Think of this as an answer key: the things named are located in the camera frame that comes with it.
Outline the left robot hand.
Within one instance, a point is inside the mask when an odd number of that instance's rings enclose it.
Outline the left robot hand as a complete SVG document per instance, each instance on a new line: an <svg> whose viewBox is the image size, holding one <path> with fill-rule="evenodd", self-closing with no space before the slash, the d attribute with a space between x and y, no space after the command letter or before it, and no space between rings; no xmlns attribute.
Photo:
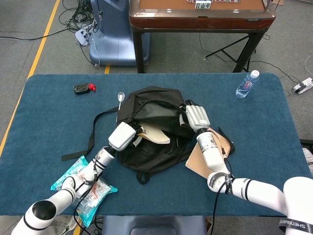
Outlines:
<svg viewBox="0 0 313 235"><path fill-rule="evenodd" d="M117 152L123 151L139 133L143 132L142 125L131 126L121 122L109 136L109 145Z"/></svg>

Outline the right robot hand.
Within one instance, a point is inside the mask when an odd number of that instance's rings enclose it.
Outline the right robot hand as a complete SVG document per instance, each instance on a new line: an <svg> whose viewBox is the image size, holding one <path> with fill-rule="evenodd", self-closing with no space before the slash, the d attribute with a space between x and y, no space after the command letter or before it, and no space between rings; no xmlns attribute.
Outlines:
<svg viewBox="0 0 313 235"><path fill-rule="evenodd" d="M181 105L179 107L179 124L181 127L190 128L195 133L201 129L207 130L210 127L210 121L206 110L199 105Z"/></svg>

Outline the white book yellow spine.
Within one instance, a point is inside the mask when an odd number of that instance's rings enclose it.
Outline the white book yellow spine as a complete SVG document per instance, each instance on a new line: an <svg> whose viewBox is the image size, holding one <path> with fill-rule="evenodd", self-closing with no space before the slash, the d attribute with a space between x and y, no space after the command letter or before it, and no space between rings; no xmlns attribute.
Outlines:
<svg viewBox="0 0 313 235"><path fill-rule="evenodd" d="M164 134L164 132L155 125L148 123L140 123L135 125L136 139L133 142L134 146L138 146L143 140L148 140L155 144L169 144L170 138Z"/></svg>

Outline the black backpack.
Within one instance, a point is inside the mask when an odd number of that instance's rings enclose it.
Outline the black backpack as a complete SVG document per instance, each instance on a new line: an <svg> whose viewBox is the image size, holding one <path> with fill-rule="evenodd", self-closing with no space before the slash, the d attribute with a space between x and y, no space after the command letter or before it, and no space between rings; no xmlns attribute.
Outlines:
<svg viewBox="0 0 313 235"><path fill-rule="evenodd" d="M199 104L185 100L179 90L149 86L132 92L121 104L119 112L118 106L112 108L113 112L117 112L117 126L121 122L131 126L148 123L160 128L170 138L169 144L143 140L134 146L136 135L123 151L116 151L115 158L123 166L134 170L141 184L146 184L153 175L190 156L192 148L188 145L192 139L197 141L198 132L180 126L181 105Z"/></svg>

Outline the teal white snack bag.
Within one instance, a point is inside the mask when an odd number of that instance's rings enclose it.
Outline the teal white snack bag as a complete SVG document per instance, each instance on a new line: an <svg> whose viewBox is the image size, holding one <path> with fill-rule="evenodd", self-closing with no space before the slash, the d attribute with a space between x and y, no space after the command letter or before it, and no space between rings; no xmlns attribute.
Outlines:
<svg viewBox="0 0 313 235"><path fill-rule="evenodd" d="M60 190L62 183L66 177L71 174L78 173L80 170L88 165L85 156L82 155L51 187L51 190ZM80 203L77 208L78 215L82 219L85 226L91 224L92 218L94 217L98 206L102 203L104 198L110 194L118 192L118 189L114 186L109 185L102 179L98 179L97 182L92 186L91 191L87 194L84 200Z"/></svg>

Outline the brown spiral notebook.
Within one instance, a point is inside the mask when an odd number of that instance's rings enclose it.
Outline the brown spiral notebook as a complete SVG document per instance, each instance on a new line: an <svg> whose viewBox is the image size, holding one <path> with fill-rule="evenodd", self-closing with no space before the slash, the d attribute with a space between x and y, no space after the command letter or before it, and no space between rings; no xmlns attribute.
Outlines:
<svg viewBox="0 0 313 235"><path fill-rule="evenodd" d="M213 172L224 172L224 159L235 151L233 142L220 128L202 133L185 166L198 175L208 178Z"/></svg>

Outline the clear water bottle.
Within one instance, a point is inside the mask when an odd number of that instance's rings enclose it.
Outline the clear water bottle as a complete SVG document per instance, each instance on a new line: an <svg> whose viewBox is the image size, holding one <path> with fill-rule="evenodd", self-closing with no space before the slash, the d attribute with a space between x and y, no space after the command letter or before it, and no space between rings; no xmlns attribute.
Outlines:
<svg viewBox="0 0 313 235"><path fill-rule="evenodd" d="M260 72L258 70L253 70L247 73L244 80L238 86L235 95L238 98L245 98L248 93L252 90L253 86L259 81Z"/></svg>

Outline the small black device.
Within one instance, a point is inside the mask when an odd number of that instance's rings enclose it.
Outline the small black device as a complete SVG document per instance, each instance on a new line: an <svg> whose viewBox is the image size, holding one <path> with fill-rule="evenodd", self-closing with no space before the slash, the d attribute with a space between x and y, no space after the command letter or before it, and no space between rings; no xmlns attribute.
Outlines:
<svg viewBox="0 0 313 235"><path fill-rule="evenodd" d="M74 85L73 90L76 95L86 94L90 92L88 83Z"/></svg>

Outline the blue felt table cover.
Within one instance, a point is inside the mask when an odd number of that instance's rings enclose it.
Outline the blue felt table cover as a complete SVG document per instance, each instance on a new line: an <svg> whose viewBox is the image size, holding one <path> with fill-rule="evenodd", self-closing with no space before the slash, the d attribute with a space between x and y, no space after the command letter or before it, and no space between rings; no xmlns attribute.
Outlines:
<svg viewBox="0 0 313 235"><path fill-rule="evenodd" d="M52 195L51 185L73 164L65 154L87 149L91 160L107 145L116 114L94 117L118 105L119 92L148 86L178 89L203 106L211 126L234 142L233 175L283 188L291 177L312 176L278 76L262 73L246 98L235 91L243 73L37 74L25 84L0 156L0 215L23 215ZM96 92L76 95L74 85L93 83ZM99 215L267 215L277 212L232 195L217 195L206 180L177 164L141 185L136 174L112 161L103 178L118 189L98 208Z"/></svg>

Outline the blue grey machine base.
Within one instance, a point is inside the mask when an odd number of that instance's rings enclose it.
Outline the blue grey machine base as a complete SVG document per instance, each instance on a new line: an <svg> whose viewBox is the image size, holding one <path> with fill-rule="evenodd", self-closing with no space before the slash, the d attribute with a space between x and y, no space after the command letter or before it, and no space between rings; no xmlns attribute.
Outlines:
<svg viewBox="0 0 313 235"><path fill-rule="evenodd" d="M90 0L97 23L89 39L89 57L94 65L136 66L129 1Z"/></svg>

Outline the brown mahjong table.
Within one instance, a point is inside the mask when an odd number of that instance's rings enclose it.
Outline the brown mahjong table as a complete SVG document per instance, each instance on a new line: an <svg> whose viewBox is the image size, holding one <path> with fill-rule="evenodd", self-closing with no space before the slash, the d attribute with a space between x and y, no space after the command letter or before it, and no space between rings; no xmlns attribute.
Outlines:
<svg viewBox="0 0 313 235"><path fill-rule="evenodd" d="M209 9L196 9L187 0L129 0L137 72L144 73L142 34L148 32L244 33L248 41L233 70L241 72L276 18L271 5L272 0L213 0Z"/></svg>

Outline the blue grey robot torso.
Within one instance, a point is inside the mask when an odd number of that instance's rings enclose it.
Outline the blue grey robot torso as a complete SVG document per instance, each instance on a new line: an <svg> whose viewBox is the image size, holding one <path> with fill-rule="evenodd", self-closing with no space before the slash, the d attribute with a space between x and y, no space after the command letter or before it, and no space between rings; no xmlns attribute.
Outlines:
<svg viewBox="0 0 313 235"><path fill-rule="evenodd" d="M104 217L101 235L207 235L204 216Z"/></svg>

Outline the white power strip with plugs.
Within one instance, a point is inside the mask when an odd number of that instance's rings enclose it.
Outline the white power strip with plugs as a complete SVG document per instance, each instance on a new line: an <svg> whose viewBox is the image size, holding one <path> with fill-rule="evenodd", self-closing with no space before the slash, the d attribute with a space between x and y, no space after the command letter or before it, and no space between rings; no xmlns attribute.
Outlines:
<svg viewBox="0 0 313 235"><path fill-rule="evenodd" d="M81 29L79 29L75 33L77 42L81 46L88 46L91 42L94 41L92 34L96 32L95 31L96 29L98 29L97 23L92 23L92 24L83 26Z"/></svg>

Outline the white power strip black plug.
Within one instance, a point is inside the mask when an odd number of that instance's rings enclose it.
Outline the white power strip black plug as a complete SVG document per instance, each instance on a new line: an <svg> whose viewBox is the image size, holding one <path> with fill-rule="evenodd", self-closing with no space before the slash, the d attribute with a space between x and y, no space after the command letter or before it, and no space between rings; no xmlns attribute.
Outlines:
<svg viewBox="0 0 313 235"><path fill-rule="evenodd" d="M310 90L311 88L313 88L313 79L309 77L309 78L303 80L302 82L298 83L297 85L295 85L291 89L291 91L293 93L296 93L296 94L302 94L302 93Z"/></svg>

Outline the green print mahjong tiles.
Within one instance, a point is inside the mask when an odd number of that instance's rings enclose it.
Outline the green print mahjong tiles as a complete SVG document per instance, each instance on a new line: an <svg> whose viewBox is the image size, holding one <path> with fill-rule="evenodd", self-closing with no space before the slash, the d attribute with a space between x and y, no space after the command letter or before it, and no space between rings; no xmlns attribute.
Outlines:
<svg viewBox="0 0 313 235"><path fill-rule="evenodd" d="M212 0L195 0L195 9L209 9Z"/></svg>

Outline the white pink fabric item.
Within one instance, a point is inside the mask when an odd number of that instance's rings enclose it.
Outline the white pink fabric item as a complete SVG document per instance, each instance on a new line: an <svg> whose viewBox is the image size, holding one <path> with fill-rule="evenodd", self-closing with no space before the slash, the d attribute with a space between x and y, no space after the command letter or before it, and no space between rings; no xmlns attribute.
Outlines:
<svg viewBox="0 0 313 235"><path fill-rule="evenodd" d="M305 147L303 147L302 150L303 150L303 153L305 155L305 158L306 158L306 161L307 161L307 164L308 164L310 171L313 171L313 153Z"/></svg>

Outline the white handled spoon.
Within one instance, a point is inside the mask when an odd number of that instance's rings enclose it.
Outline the white handled spoon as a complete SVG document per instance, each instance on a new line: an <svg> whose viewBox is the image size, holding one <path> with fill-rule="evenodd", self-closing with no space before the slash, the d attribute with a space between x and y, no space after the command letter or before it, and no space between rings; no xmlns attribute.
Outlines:
<svg viewBox="0 0 313 235"><path fill-rule="evenodd" d="M124 92L119 92L117 98L118 98L118 101L119 101L119 106L118 106L118 112L119 112L119 110L121 108L121 104L122 104L122 102L125 99L125 93Z"/></svg>

